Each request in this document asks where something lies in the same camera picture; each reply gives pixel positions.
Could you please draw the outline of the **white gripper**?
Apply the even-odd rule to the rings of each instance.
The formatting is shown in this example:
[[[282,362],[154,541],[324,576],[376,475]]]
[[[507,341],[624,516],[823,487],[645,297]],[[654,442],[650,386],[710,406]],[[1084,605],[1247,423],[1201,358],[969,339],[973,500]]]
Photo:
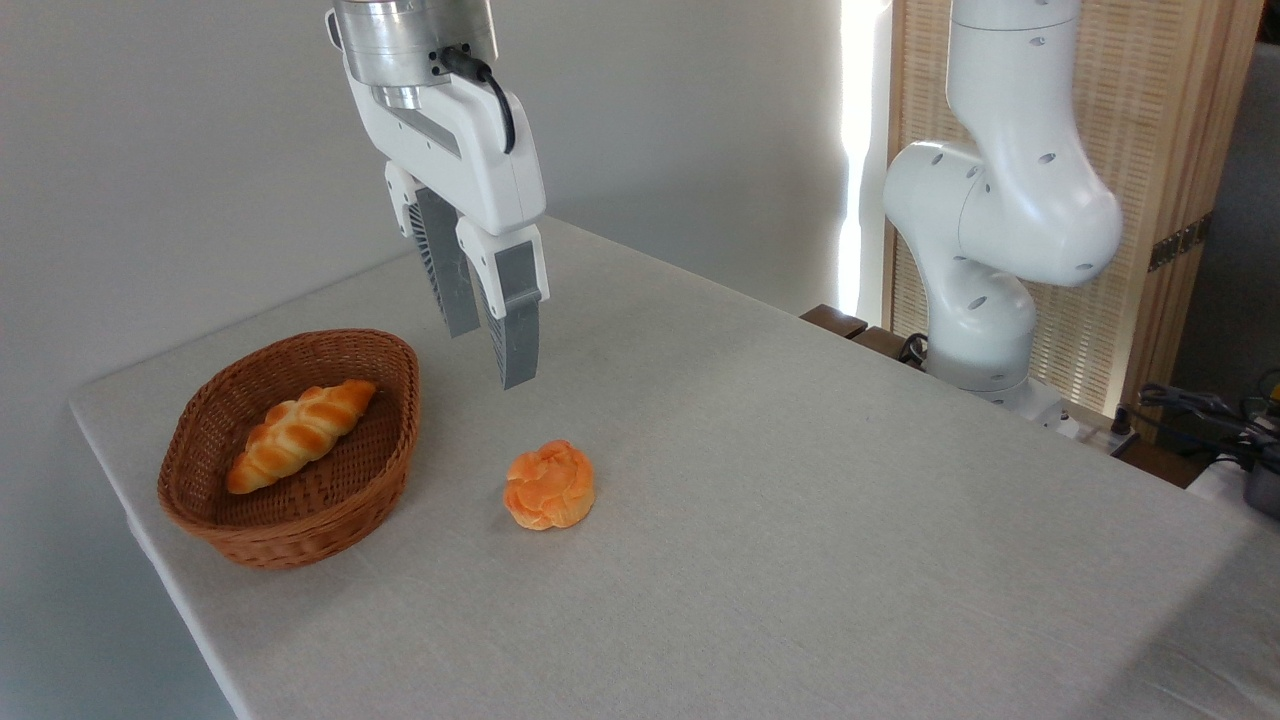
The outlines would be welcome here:
[[[520,100],[509,100],[517,140],[504,152],[500,104],[486,86],[453,78],[426,87],[421,108],[401,109],[380,104],[352,70],[346,77],[366,135],[388,160],[397,225],[419,251],[449,336],[480,327],[468,259],[503,388],[531,380],[539,304],[549,299],[541,234],[531,224],[547,196]],[[458,223],[458,214],[472,222]]]

